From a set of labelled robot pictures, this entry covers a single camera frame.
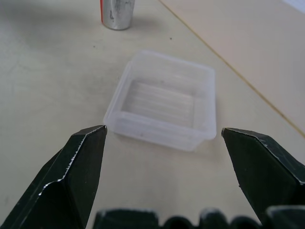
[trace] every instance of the can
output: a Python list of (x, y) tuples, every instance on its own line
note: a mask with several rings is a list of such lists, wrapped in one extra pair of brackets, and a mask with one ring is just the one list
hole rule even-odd
[(109, 29), (130, 27), (135, 0), (100, 0), (102, 23)]

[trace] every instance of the wooden board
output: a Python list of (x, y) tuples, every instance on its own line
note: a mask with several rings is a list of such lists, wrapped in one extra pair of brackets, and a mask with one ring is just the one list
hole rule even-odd
[(305, 132), (305, 14), (281, 0), (161, 0)]

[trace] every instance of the white table surface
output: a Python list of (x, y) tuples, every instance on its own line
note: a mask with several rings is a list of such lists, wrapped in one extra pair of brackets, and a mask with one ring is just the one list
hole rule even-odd
[(151, 49), (216, 70), (217, 131), (186, 153), (108, 133), (87, 228), (101, 208), (155, 209), (198, 222), (205, 207), (255, 217), (221, 129), (272, 136), (301, 162), (305, 141), (157, 0), (137, 1), (133, 25), (111, 31), (98, 1), (0, 0), (0, 222), (40, 168), (80, 129), (102, 118), (127, 62)]
[(161, 0), (305, 136), (304, 0)]

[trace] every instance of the transparent plastic tray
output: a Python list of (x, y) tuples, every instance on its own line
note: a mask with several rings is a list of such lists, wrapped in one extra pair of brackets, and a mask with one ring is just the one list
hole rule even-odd
[(216, 136), (215, 73), (152, 51), (129, 62), (104, 117), (108, 129), (185, 151)]

